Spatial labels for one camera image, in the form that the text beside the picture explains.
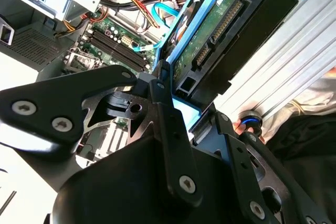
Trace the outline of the person's bare hand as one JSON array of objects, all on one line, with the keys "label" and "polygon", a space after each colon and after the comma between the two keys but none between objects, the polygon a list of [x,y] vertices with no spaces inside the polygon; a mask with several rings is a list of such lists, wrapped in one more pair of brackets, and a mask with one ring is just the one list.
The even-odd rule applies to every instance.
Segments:
[{"label": "person's bare hand", "polygon": [[254,109],[252,106],[242,106],[236,114],[236,121],[234,122],[234,130],[237,134],[243,131],[250,131],[257,136],[262,134],[263,117],[261,112]]}]

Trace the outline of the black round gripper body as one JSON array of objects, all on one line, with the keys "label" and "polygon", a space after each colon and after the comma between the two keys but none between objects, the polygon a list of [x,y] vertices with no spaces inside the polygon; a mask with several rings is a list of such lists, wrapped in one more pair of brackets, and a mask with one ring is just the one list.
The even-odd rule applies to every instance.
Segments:
[{"label": "black round gripper body", "polygon": [[247,223],[229,168],[213,154],[194,150],[200,205],[184,208],[163,198],[156,143],[134,142],[75,173],[61,187],[53,223]]}]

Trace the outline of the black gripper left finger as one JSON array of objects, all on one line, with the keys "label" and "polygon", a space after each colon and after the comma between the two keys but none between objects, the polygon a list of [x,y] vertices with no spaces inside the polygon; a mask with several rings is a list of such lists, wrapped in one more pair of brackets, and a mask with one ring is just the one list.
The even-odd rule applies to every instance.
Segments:
[{"label": "black gripper left finger", "polygon": [[199,175],[181,111],[173,105],[171,67],[148,80],[113,65],[1,91],[1,144],[47,159],[68,159],[86,130],[112,117],[129,121],[127,147],[154,142],[160,195],[197,207]]}]

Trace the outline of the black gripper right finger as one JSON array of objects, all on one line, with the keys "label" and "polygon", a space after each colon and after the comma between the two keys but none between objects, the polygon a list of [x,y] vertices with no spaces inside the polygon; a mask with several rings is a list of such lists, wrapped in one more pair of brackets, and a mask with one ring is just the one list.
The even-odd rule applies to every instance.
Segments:
[{"label": "black gripper right finger", "polygon": [[[223,137],[222,159],[229,163],[243,216],[252,223],[330,223],[326,213],[304,192],[259,137],[245,132],[235,137],[229,118],[215,112],[216,133]],[[267,206],[263,192],[280,198],[278,216]]]}]

